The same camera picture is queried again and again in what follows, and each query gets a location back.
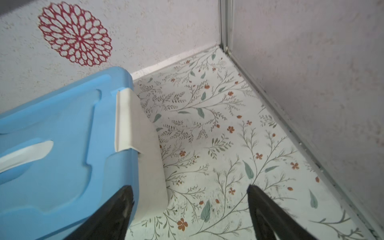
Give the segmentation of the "white plastic storage bin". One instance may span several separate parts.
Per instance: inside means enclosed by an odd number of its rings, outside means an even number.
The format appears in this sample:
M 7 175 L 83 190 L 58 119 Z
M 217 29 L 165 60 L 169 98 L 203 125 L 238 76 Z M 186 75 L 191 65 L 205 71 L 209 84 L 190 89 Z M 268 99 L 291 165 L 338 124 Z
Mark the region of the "white plastic storage bin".
M 169 203 L 159 137 L 132 89 L 119 90 L 116 99 L 115 151 L 138 153 L 139 192 L 131 217 L 138 224 L 161 214 Z

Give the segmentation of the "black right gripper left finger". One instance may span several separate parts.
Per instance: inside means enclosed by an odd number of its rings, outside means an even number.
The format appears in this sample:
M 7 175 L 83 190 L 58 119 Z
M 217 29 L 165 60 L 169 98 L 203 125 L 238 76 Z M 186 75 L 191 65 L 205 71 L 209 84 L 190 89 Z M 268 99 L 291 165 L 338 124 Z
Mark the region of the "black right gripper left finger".
M 134 206 L 133 189 L 125 185 L 66 239 L 123 240 Z

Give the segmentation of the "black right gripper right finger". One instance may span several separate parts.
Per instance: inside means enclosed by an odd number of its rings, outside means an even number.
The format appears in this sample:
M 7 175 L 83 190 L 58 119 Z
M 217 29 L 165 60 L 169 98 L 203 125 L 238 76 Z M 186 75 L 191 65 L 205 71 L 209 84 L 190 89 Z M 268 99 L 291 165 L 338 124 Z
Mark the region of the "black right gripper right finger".
M 314 240 L 258 186 L 247 189 L 249 212 L 258 240 Z

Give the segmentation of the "blue plastic lid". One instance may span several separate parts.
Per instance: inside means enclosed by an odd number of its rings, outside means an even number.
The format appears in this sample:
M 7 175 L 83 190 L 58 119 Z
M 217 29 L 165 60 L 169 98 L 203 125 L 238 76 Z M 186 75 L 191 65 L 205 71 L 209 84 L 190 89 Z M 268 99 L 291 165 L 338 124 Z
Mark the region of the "blue plastic lid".
M 1 239 L 66 235 L 125 185 L 138 201 L 138 152 L 115 149 L 117 94 L 132 88 L 112 67 L 1 114 Z

